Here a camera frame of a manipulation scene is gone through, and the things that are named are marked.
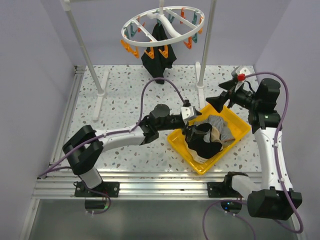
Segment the plain black underwear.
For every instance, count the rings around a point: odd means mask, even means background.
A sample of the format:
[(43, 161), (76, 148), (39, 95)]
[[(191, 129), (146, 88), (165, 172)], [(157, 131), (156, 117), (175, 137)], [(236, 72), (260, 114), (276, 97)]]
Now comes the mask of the plain black underwear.
[(187, 151), (191, 154), (193, 160), (199, 164), (206, 163), (209, 159), (223, 150), (223, 144), (209, 143), (206, 141), (207, 133), (212, 129), (209, 123), (197, 125), (200, 137), (194, 141), (186, 142)]

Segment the beige underwear navy trim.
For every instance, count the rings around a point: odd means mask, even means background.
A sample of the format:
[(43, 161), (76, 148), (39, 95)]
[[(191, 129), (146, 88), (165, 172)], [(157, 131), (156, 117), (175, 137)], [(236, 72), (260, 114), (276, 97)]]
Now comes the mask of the beige underwear navy trim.
[(216, 127), (212, 127), (211, 130), (206, 134), (206, 141), (208, 143), (216, 143), (222, 145), (222, 141), (220, 139), (220, 132)]

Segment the grey striped underwear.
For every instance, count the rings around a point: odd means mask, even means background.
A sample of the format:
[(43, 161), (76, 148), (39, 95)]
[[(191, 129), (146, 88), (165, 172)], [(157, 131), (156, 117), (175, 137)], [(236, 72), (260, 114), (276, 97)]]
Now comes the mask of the grey striped underwear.
[(221, 116), (209, 115), (206, 119), (196, 121), (194, 124), (196, 126), (210, 124), (212, 127), (216, 127), (220, 132), (220, 140), (223, 146), (229, 146), (235, 141), (235, 137), (229, 129), (228, 123)]

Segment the black pinstriped underwear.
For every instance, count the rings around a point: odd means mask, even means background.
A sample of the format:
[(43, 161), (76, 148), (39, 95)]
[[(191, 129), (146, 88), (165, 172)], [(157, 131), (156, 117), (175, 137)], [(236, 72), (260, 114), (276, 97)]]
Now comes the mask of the black pinstriped underwear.
[[(163, 25), (159, 25), (158, 23), (156, 23), (153, 28), (152, 36), (157, 41), (164, 41), (168, 39)], [(141, 56), (142, 65), (153, 79), (163, 78), (165, 69), (171, 69), (176, 60), (177, 57), (170, 44), (147, 47)]]

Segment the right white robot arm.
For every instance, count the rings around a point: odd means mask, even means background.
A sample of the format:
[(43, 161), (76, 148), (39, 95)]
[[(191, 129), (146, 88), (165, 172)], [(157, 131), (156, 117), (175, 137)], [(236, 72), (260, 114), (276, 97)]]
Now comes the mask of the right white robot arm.
[(225, 102), (229, 102), (229, 107), (237, 104), (248, 110), (248, 122), (258, 145), (262, 180), (257, 185), (247, 174), (230, 171), (215, 190), (231, 197), (239, 193), (246, 199), (251, 217), (288, 220), (303, 198), (300, 192), (294, 191), (284, 160), (282, 122), (275, 110), (281, 85), (274, 79), (264, 78), (252, 93), (238, 84), (238, 80), (220, 83), (219, 87), (224, 91), (206, 101), (218, 113)]

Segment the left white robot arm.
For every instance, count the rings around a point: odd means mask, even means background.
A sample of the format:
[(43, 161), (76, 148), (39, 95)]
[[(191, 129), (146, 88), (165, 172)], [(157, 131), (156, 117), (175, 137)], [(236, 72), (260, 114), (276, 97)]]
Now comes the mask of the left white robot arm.
[(94, 130), (91, 125), (81, 127), (62, 147), (74, 175), (84, 182), (92, 196), (103, 193), (104, 184), (95, 164), (101, 153), (124, 147), (149, 144), (159, 138), (160, 131), (190, 130), (189, 121), (202, 113), (185, 103), (179, 114), (170, 114), (170, 108), (158, 104), (137, 124), (114, 130)]

